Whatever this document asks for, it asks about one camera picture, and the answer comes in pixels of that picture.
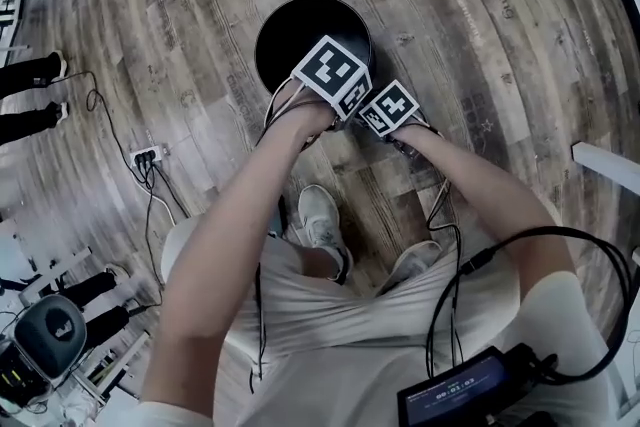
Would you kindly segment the person's right light shoe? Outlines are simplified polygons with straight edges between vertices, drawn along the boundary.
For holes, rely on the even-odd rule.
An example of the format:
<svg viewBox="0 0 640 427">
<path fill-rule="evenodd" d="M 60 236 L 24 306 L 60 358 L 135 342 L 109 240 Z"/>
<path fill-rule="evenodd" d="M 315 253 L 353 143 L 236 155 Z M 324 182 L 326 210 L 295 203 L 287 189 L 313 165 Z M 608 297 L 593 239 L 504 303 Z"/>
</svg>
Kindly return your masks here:
<svg viewBox="0 0 640 427">
<path fill-rule="evenodd" d="M 434 240 L 426 240 L 406 249 L 396 260 L 389 277 L 376 291 L 376 296 L 382 296 L 426 272 L 439 259 L 441 252 L 441 245 Z"/>
</svg>

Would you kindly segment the black chest device with screen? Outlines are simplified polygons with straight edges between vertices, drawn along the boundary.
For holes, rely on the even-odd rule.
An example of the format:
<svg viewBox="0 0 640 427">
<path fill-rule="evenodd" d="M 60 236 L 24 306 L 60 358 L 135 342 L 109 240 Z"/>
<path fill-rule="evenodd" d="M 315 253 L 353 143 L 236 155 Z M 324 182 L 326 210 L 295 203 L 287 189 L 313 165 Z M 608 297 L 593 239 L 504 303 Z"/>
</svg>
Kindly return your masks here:
<svg viewBox="0 0 640 427">
<path fill-rule="evenodd" d="M 489 427 L 529 394 L 558 357 L 539 359 L 520 343 L 491 346 L 464 363 L 397 393 L 399 427 Z"/>
</svg>

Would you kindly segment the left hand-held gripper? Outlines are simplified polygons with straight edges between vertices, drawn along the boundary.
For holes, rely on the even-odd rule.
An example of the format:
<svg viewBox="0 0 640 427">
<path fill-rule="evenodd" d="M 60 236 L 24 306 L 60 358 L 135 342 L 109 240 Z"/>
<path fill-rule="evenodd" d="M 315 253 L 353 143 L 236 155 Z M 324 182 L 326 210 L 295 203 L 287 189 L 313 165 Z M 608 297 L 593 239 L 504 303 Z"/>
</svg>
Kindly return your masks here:
<svg viewBox="0 0 640 427">
<path fill-rule="evenodd" d="M 373 89 L 367 65 L 328 35 L 294 67 L 292 77 L 327 101 L 341 121 L 349 121 Z"/>
</svg>

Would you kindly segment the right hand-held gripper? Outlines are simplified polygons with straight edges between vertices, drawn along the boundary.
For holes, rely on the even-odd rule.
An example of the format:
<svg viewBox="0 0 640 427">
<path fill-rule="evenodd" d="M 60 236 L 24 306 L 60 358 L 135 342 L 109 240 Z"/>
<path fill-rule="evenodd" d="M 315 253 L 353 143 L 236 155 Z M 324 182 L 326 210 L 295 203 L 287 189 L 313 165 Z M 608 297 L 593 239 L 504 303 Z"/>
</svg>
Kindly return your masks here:
<svg viewBox="0 0 640 427">
<path fill-rule="evenodd" d="M 419 103 L 398 80 L 393 80 L 359 111 L 359 116 L 377 136 L 385 137 L 418 110 Z"/>
</svg>

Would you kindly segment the person's right forearm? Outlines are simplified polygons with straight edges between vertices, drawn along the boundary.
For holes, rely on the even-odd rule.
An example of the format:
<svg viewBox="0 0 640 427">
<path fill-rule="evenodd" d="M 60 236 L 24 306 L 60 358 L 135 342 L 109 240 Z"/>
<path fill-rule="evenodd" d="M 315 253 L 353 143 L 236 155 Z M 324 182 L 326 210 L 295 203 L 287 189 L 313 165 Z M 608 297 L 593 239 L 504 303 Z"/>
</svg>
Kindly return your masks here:
<svg viewBox="0 0 640 427">
<path fill-rule="evenodd" d="M 495 241 L 555 224 L 549 211 L 528 187 L 478 155 L 446 140 L 428 155 L 422 155 L 477 211 Z M 520 239 L 508 244 L 505 251 L 517 267 L 522 296 L 551 274 L 575 272 L 568 246 L 559 236 Z"/>
</svg>

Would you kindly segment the white power strip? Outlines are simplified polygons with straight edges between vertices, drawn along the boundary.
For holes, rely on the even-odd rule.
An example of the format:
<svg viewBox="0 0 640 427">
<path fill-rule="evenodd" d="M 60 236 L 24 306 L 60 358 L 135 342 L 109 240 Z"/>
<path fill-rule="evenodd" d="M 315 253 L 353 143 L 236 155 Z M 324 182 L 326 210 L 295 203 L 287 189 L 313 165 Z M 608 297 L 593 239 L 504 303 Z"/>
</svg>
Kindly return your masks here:
<svg viewBox="0 0 640 427">
<path fill-rule="evenodd" d="M 151 162 L 161 162 L 168 155 L 169 151 L 165 145 L 155 145 L 136 150 L 129 154 L 129 166 L 132 169 L 146 169 Z"/>
</svg>

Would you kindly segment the black round bin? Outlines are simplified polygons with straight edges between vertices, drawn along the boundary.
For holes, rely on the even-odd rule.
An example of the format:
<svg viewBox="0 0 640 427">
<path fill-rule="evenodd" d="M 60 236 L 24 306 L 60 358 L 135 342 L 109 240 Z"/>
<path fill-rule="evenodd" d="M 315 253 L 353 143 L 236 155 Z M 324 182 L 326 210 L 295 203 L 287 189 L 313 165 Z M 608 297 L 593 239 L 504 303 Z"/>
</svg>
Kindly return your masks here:
<svg viewBox="0 0 640 427">
<path fill-rule="evenodd" d="M 296 64 L 325 35 L 347 48 L 376 75 L 376 54 L 362 16 L 342 0 L 289 0 L 263 23 L 254 61 L 265 89 L 273 94 Z"/>
</svg>

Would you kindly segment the person's left hand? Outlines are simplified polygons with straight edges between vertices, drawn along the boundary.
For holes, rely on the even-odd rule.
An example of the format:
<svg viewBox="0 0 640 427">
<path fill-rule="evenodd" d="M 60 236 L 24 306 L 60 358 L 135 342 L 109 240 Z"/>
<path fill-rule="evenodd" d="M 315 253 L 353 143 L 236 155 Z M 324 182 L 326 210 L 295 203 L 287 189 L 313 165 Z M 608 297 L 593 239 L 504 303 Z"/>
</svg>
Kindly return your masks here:
<svg viewBox="0 0 640 427">
<path fill-rule="evenodd" d="M 294 104 L 275 121 L 273 129 L 305 142 L 330 128 L 336 112 L 321 100 L 305 100 Z"/>
</svg>

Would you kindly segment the person's right hand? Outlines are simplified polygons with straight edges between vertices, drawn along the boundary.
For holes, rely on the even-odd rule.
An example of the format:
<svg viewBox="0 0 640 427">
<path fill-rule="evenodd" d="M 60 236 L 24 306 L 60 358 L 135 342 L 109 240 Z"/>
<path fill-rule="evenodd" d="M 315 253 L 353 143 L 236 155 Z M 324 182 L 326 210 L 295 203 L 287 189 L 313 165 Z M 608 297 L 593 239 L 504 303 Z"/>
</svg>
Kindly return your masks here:
<svg viewBox="0 0 640 427">
<path fill-rule="evenodd" d="M 428 155 L 444 143 L 443 138 L 438 133 L 419 124 L 404 125 L 395 130 L 391 136 L 424 155 Z"/>
</svg>

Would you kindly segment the person's light shoe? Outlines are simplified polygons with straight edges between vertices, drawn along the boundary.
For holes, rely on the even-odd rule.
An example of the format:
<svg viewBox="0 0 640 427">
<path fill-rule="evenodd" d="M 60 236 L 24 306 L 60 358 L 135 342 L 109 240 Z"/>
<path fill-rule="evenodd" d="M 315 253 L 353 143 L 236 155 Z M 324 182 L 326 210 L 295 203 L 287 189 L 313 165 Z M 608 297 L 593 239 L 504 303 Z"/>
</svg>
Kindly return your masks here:
<svg viewBox="0 0 640 427">
<path fill-rule="evenodd" d="M 406 249 L 396 260 L 389 277 L 376 291 L 376 296 L 382 296 L 426 272 L 439 259 L 441 252 L 441 245 L 434 240 L 426 240 Z"/>
<path fill-rule="evenodd" d="M 312 249 L 328 252 L 337 264 L 337 273 L 330 280 L 344 285 L 354 261 L 340 229 L 340 214 L 332 195 L 322 186 L 305 187 L 298 199 L 298 214 Z"/>
</svg>

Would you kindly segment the person's left light shoe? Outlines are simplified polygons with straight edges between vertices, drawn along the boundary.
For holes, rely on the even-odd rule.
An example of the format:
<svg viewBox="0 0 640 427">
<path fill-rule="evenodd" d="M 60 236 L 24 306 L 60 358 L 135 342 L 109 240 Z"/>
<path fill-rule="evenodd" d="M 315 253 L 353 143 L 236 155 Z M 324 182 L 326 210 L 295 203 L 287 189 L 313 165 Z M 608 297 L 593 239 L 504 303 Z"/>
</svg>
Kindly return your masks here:
<svg viewBox="0 0 640 427">
<path fill-rule="evenodd" d="M 337 273 L 330 280 L 344 285 L 354 261 L 340 229 L 340 214 L 332 195 L 322 186 L 305 187 L 298 199 L 298 214 L 312 249 L 328 252 L 337 264 Z"/>
</svg>

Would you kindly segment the person's left forearm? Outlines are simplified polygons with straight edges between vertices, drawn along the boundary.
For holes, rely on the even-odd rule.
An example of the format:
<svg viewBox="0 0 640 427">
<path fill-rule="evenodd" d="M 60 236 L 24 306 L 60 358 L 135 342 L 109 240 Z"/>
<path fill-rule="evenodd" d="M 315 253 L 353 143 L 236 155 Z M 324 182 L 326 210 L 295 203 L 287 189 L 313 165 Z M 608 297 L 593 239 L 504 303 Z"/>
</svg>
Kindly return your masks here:
<svg viewBox="0 0 640 427">
<path fill-rule="evenodd" d="M 273 125 L 206 212 L 172 268 L 144 379 L 144 402 L 213 414 L 226 334 L 246 298 L 271 215 L 306 143 Z"/>
</svg>

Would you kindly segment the white table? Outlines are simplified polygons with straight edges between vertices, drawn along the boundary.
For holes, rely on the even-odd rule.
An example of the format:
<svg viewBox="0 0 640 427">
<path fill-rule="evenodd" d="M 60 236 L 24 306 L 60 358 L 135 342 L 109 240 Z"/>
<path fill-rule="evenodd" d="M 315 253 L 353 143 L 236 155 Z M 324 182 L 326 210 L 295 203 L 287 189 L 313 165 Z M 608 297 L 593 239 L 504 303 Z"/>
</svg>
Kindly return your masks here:
<svg viewBox="0 0 640 427">
<path fill-rule="evenodd" d="M 572 146 L 573 160 L 640 198 L 640 163 L 592 144 Z M 615 334 L 622 335 L 619 351 L 609 366 L 611 427 L 640 427 L 640 243 L 631 253 L 628 313 L 620 318 Z"/>
</svg>

